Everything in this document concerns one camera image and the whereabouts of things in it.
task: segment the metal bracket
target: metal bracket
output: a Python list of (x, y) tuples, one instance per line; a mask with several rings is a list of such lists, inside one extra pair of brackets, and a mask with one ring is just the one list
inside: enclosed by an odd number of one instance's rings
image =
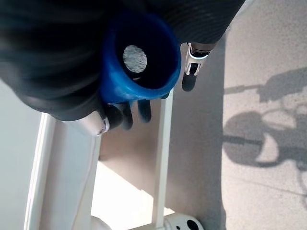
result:
[(185, 74), (190, 75), (190, 72), (193, 71), (193, 74), (197, 76), (210, 52), (196, 50), (193, 48), (192, 43), (188, 43), (188, 45), (189, 48), (186, 55)]

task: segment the black rubber finger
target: black rubber finger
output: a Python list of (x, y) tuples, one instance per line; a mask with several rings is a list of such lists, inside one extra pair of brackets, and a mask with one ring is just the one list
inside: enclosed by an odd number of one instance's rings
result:
[(107, 104), (104, 107), (105, 115), (107, 116), (110, 124), (110, 129), (118, 127), (123, 120), (122, 113), (115, 106)]
[(168, 96), (169, 96), (169, 93), (167, 93), (164, 96), (162, 96), (161, 99), (166, 99), (166, 98), (168, 98)]
[(186, 92), (193, 90), (196, 82), (196, 76), (192, 74), (184, 74), (182, 79), (182, 89)]
[(131, 108), (129, 102), (119, 103), (117, 105), (118, 109), (122, 112), (123, 115), (123, 128), (124, 130), (129, 130), (133, 125), (133, 118), (131, 113)]
[(139, 100), (138, 101), (139, 115), (140, 119), (144, 123), (150, 122), (152, 119), (152, 110), (150, 107), (149, 100)]

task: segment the blue plastic cup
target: blue plastic cup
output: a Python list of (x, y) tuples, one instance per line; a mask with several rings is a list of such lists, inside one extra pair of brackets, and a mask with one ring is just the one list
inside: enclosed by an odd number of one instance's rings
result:
[[(123, 62), (124, 49), (130, 45), (147, 56), (137, 82)], [(102, 100), (116, 104), (160, 98), (175, 86), (180, 69), (179, 43), (171, 29), (153, 14), (125, 12), (112, 22), (102, 47)]]

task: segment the white bar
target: white bar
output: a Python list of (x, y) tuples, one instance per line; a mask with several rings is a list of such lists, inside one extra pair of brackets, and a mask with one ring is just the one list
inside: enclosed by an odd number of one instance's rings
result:
[(156, 160), (155, 191), (153, 199), (152, 224), (155, 229), (164, 229), (164, 206), (166, 196), (167, 168), (171, 119), (173, 108), (173, 90), (167, 99), (161, 101), (158, 151)]
[(31, 171), (24, 230), (39, 230), (55, 124), (56, 120), (52, 116), (42, 113)]
[(83, 187), (83, 192), (78, 204), (78, 211), (76, 213), (72, 230), (91, 229), (91, 209), (94, 193), (94, 184), (97, 171), (97, 164), (100, 153), (102, 135), (93, 137), (92, 145), (92, 159), (87, 172), (86, 181)]

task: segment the white post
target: white post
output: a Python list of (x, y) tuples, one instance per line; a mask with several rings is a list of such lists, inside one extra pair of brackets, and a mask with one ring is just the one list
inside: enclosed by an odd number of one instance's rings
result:
[(173, 90), (167, 99), (161, 101), (158, 151), (156, 160), (155, 191), (153, 199), (152, 224), (155, 229), (164, 229), (164, 206), (166, 196), (168, 152), (171, 133)]

